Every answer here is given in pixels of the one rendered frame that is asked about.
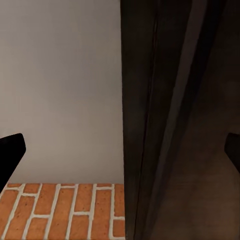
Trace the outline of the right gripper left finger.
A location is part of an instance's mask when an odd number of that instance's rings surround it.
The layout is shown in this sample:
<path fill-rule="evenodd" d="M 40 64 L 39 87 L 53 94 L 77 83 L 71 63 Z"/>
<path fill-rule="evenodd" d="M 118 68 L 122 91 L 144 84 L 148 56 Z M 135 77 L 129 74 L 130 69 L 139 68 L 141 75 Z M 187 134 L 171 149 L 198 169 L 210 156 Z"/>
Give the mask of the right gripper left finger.
<path fill-rule="evenodd" d="M 21 133 L 0 138 L 0 193 L 26 152 Z"/>

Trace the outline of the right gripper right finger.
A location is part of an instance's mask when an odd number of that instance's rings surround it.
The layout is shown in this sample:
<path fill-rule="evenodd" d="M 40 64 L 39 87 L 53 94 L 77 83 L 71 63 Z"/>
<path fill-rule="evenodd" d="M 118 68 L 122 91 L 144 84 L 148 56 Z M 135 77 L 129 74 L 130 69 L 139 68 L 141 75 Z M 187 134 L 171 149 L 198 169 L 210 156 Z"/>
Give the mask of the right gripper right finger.
<path fill-rule="evenodd" d="M 240 172 L 240 134 L 229 133 L 224 146 L 224 151 Z"/>

